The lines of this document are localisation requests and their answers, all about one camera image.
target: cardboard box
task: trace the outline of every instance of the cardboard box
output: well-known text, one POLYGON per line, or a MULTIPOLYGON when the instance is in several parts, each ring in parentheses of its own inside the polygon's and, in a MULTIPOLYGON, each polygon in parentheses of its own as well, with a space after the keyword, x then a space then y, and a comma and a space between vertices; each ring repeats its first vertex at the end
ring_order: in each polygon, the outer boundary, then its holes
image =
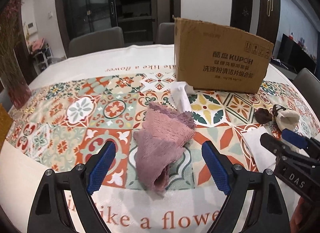
POLYGON ((198 89, 257 93, 273 43, 243 30, 175 19, 177 81, 198 89))

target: vase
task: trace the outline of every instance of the vase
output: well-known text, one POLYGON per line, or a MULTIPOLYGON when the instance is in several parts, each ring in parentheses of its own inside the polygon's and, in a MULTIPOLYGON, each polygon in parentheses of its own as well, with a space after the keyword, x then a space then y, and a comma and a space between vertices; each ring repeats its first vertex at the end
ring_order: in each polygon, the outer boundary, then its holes
POLYGON ((6 63, 6 68, 0 69, 0 81, 15 108, 20 109, 31 97, 31 91, 23 77, 15 53, 13 57, 6 59, 6 63))

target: dining table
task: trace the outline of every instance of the dining table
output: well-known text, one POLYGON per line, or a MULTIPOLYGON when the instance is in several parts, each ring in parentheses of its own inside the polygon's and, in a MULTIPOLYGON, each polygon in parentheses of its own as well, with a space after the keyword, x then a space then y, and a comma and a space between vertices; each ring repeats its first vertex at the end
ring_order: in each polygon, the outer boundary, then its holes
MULTIPOLYGON (((300 115, 295 132, 315 137, 320 122, 295 86, 269 64, 256 94, 196 90, 189 97, 195 136, 183 156, 170 165, 169 184, 153 192, 136 172, 133 134, 145 120, 148 104, 175 109, 171 87, 176 81, 174 45, 132 45, 68 58, 49 66, 30 85, 32 96, 9 114, 13 124, 0 152, 0 205, 13 225, 27 232, 31 205, 46 169, 71 170, 96 154, 107 140, 116 145, 115 159, 95 205, 112 232, 206 232, 226 196, 219 191, 201 154, 210 140, 233 164, 258 171, 242 135, 265 126, 280 139, 274 121, 259 124, 258 108, 274 104, 300 115)), ((299 195, 278 180, 289 218, 299 195)), ((67 205, 77 232, 84 232, 70 191, 67 205)), ((244 224, 252 191, 248 191, 234 232, 244 224)))

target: tile pattern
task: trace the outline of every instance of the tile pattern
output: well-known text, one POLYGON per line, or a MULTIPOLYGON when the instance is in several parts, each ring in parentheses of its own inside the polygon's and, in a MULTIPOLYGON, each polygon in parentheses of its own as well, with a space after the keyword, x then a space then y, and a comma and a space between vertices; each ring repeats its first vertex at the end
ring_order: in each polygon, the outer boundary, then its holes
MULTIPOLYGON (((145 190, 135 168, 137 145, 133 133, 142 127, 149 102, 174 109, 170 96, 174 72, 126 74, 90 78, 32 91, 26 105, 10 111, 14 122, 7 141, 30 158, 57 171, 85 163, 107 140, 116 144, 116 158, 104 185, 145 190)), ((263 81, 257 94, 199 90, 189 97, 196 135, 183 156, 170 166, 167 190, 214 185, 202 158, 201 145, 211 140, 232 163, 256 171, 242 134, 260 126, 254 111, 272 113, 280 104, 300 114, 295 132, 308 137, 320 132, 314 116, 289 85, 263 81)), ((264 125, 275 138, 281 132, 274 121, 264 125)))

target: gray chair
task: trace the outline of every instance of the gray chair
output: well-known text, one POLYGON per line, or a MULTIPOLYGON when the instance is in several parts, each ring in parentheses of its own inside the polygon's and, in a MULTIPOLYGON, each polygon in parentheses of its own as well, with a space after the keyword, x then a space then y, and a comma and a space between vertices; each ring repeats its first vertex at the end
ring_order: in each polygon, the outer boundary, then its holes
POLYGON ((159 25, 156 44, 174 44, 174 22, 159 25))
POLYGON ((7 89, 4 89, 1 93, 0 93, 0 103, 2 104, 2 106, 4 107, 4 109, 8 112, 10 110, 10 108, 12 107, 12 102, 9 98, 7 89))
POLYGON ((122 29, 120 27, 113 27, 72 39, 69 43, 69 57, 123 47, 124 38, 122 29))
POLYGON ((306 68, 292 82, 320 119, 320 81, 306 68))

